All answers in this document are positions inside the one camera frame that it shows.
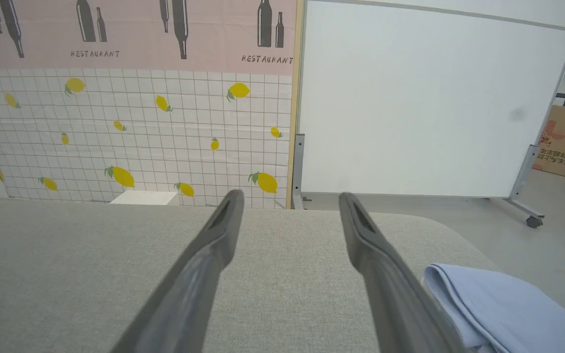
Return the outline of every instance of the floor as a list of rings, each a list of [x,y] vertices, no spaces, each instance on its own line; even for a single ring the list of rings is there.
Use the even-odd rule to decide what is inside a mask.
[[[303,193],[309,210],[337,210],[336,195]],[[545,215],[527,215],[502,200],[359,195],[370,212],[419,215],[461,234],[505,273],[535,284],[565,307],[565,177],[533,170],[521,201]]]

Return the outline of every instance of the gray fabric surface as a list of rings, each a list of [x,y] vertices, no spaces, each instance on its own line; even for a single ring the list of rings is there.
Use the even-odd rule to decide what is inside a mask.
[[[0,352],[105,352],[212,208],[0,201]],[[372,214],[417,277],[498,270],[435,221]],[[375,352],[338,212],[246,209],[205,351]]]

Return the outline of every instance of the wallpaper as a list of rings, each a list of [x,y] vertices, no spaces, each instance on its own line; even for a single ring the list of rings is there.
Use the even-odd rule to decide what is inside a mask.
[[[294,0],[0,0],[10,197],[284,208]]]
[[[11,197],[109,202],[241,188],[284,208],[291,78],[162,70],[0,70],[0,170]]]

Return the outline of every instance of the whiteboard stand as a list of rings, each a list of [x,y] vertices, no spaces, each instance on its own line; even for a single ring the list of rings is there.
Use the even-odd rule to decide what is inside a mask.
[[[305,154],[305,134],[296,134],[293,150],[293,177],[291,180],[291,206],[296,210],[304,210],[302,191],[302,162]]]
[[[524,162],[522,163],[522,167],[520,167],[520,172],[518,172],[518,177],[516,178],[516,183],[512,188],[512,192],[509,195],[509,198],[504,199],[510,205],[515,206],[522,212],[525,212],[529,215],[527,219],[527,226],[531,228],[538,228],[542,226],[544,215],[541,212],[534,210],[533,208],[525,205],[521,201],[518,201],[518,196],[520,192],[522,192],[522,188],[527,183],[527,178],[529,176],[529,172],[531,171],[531,167],[535,162],[537,154],[540,152],[539,145],[530,145],[529,150],[527,150],[527,155],[524,158]]]
[[[536,12],[530,10],[536,0],[501,2],[298,0],[304,11],[294,118],[303,134],[293,145],[294,208],[308,201],[303,186],[320,193],[498,198],[527,213],[528,226],[542,226],[544,215],[518,197],[565,72],[565,0]],[[428,52],[436,56],[432,65],[420,54]],[[416,69],[393,70],[403,67]],[[409,92],[430,99],[419,104]],[[468,98],[457,102],[455,92]],[[477,168],[466,163],[498,136],[502,152]],[[512,151],[525,145],[520,161]],[[368,151],[406,151],[410,158],[392,158],[387,168]]]

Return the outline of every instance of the light blue cloth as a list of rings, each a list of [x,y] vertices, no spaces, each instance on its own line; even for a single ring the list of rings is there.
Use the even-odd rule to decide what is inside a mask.
[[[565,352],[565,309],[538,287],[504,273],[431,264],[424,282],[465,347],[499,353]]]

